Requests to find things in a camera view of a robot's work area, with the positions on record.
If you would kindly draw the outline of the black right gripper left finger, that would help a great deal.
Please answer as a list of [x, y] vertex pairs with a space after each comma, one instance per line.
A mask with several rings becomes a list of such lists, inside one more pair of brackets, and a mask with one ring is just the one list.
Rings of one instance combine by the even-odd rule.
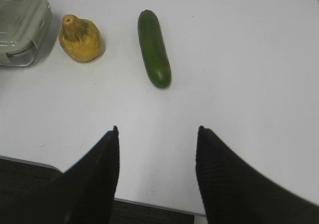
[[43, 191], [39, 224], [109, 223], [120, 171], [117, 127]]

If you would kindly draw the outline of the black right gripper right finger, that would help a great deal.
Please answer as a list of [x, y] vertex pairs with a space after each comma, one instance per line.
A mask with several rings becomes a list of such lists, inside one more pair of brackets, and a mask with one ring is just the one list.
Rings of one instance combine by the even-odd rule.
[[319, 207], [279, 186], [199, 127], [196, 177], [210, 224], [317, 224]]

